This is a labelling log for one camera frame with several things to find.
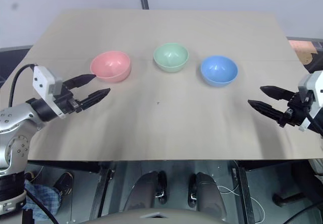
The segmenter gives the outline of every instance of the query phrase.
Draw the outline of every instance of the beige tabletop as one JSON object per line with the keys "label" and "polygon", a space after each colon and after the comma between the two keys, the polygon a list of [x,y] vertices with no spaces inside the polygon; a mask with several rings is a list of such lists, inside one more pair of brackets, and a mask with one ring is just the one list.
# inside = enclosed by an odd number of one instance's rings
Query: beige tabletop
{"label": "beige tabletop", "polygon": [[[153,62],[166,42],[186,46],[190,59],[174,74]],[[307,74],[274,16],[256,12],[69,10],[32,47],[20,66],[46,66],[64,79],[89,73],[91,60],[107,50],[126,52],[130,76],[121,83],[92,80],[73,92],[83,99],[110,87],[99,104],[66,119],[55,119],[32,140],[30,159],[295,159],[322,158],[320,137],[297,127],[281,128],[247,103],[262,100],[285,111],[259,87],[297,91]],[[239,67],[223,88],[206,85],[201,61],[220,54]],[[1,89],[8,104],[13,74]],[[32,74],[19,79],[14,104],[38,97]]]}

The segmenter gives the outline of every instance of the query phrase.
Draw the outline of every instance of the sneaker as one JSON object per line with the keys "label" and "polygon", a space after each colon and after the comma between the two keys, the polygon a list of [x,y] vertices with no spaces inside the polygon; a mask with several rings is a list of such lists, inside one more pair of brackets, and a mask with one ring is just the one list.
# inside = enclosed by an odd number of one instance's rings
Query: sneaker
{"label": "sneaker", "polygon": [[25,179],[31,182],[35,178],[35,175],[33,172],[25,172]]}
{"label": "sneaker", "polygon": [[60,192],[61,196],[69,195],[73,188],[73,175],[69,172],[63,173],[53,187]]}

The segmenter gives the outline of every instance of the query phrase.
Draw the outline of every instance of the black cable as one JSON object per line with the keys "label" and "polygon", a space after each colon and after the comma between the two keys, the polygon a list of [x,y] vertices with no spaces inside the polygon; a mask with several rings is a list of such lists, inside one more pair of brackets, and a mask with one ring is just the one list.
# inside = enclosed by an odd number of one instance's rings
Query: black cable
{"label": "black cable", "polygon": [[304,113],[305,113],[306,117],[308,118],[309,122],[311,122],[311,124],[315,128],[315,130],[317,130],[317,132],[323,137],[323,129],[317,123],[317,121],[315,119],[313,119],[313,117],[310,115],[308,107],[304,107]]}
{"label": "black cable", "polygon": [[317,207],[318,205],[321,205],[323,204],[323,200],[322,201],[319,201],[318,203],[316,204],[313,204],[313,205],[310,205],[309,207],[307,208],[304,208],[302,209],[301,211],[297,212],[295,215],[293,215],[291,218],[289,218],[287,221],[285,221],[283,224],[288,224],[290,223],[292,220],[294,220],[296,217],[298,217],[299,215],[301,215],[302,213],[310,210],[310,209],[313,209],[314,207]]}
{"label": "black cable", "polygon": [[35,202],[35,204],[38,205],[39,208],[42,209],[43,212],[45,212],[45,214],[49,217],[49,219],[52,221],[52,223],[59,224],[58,221],[55,219],[55,217],[51,214],[51,212],[49,210],[47,210],[47,208],[39,200],[37,200],[36,197],[33,196],[33,194],[31,194],[26,188],[25,188],[25,191],[27,192],[27,196],[33,202]]}
{"label": "black cable", "polygon": [[8,107],[12,107],[12,102],[14,100],[14,93],[15,93],[15,87],[16,87],[16,83],[17,83],[17,80],[18,80],[18,77],[19,75],[22,73],[22,71],[24,71],[26,68],[31,68],[32,70],[34,70],[34,67],[36,65],[35,64],[26,64],[24,66],[22,66],[16,73],[13,81],[12,81],[12,84],[11,84],[11,90],[10,90],[10,95],[9,95],[9,104],[8,104]]}

